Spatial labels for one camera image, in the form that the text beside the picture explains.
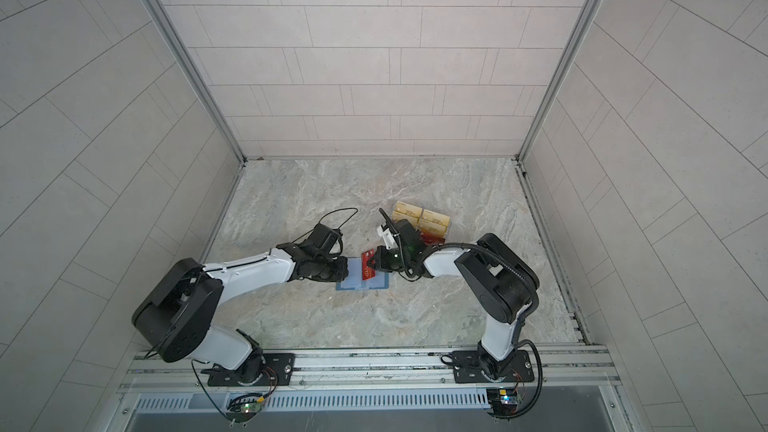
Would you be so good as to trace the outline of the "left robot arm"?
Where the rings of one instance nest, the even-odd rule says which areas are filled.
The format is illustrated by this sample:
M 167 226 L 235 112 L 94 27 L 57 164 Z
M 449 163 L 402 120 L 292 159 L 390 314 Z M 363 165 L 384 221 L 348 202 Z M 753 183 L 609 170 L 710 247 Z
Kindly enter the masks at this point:
M 211 363 L 211 385 L 249 386 L 267 375 L 263 349 L 248 334 L 212 324 L 225 302 L 266 286 L 309 280 L 338 283 L 348 276 L 342 233 L 318 223 L 304 240 L 233 262 L 176 262 L 134 311 L 131 322 L 160 358 Z

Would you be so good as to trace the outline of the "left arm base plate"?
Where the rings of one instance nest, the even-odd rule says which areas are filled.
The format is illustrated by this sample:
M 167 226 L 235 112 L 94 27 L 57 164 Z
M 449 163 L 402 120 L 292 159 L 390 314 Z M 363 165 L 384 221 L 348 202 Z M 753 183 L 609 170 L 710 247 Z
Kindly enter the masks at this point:
M 249 357 L 236 370 L 219 364 L 203 369 L 211 387 L 274 387 L 290 384 L 296 356 L 293 353 L 261 353 Z

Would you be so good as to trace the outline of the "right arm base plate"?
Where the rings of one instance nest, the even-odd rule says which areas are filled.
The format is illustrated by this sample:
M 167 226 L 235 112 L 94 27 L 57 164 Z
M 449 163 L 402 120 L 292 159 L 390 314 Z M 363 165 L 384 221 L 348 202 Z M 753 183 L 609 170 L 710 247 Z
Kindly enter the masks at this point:
M 442 355 L 441 362 L 452 369 L 458 384 L 535 381 L 531 359 L 524 350 L 501 361 L 478 350 L 456 350 Z

